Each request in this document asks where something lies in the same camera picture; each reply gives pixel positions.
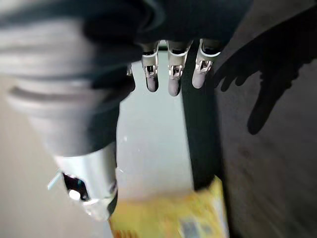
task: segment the white wall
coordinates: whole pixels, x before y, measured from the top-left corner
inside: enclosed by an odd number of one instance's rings
[[[136,90],[122,103],[118,123],[119,199],[143,199],[192,189],[181,97],[167,91],[167,55],[159,54],[159,90],[146,89],[141,64],[133,65]],[[13,85],[0,79],[0,237],[111,237],[109,227],[89,218],[67,197],[26,117],[3,98]]]

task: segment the robotic hand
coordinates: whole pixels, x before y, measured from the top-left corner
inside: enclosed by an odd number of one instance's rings
[[[16,78],[8,101],[28,115],[61,170],[69,197],[89,215],[106,220],[116,206],[116,127],[119,103],[135,87],[131,63],[142,59],[147,88],[156,91],[158,44],[166,39],[168,91],[176,96],[192,41],[201,38],[193,85],[202,87],[250,3],[0,3],[0,72]],[[190,18],[187,12],[196,14]]]

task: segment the yellow package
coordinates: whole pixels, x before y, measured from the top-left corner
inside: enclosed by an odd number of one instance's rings
[[[115,238],[227,238],[221,180],[185,197],[119,202],[110,226]]]

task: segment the white surface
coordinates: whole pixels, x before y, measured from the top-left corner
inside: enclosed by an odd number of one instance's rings
[[[118,125],[120,199],[140,199],[192,188],[180,96],[167,91],[167,55],[159,54],[159,89],[146,89],[140,63],[136,90],[122,103]],[[62,181],[47,191],[56,165],[25,115],[5,102],[12,79],[0,78],[0,237],[110,238],[69,199]]]
[[[141,63],[132,65],[136,89],[121,103],[117,131],[119,199],[145,199],[192,190],[181,95],[168,93],[167,53],[158,55],[155,93]]]

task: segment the dark gray floor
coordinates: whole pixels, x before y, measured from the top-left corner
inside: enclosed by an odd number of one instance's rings
[[[317,237],[317,11],[258,36],[312,3],[289,1],[278,11],[272,1],[267,10],[260,2],[214,77],[222,79],[216,93],[231,232]]]

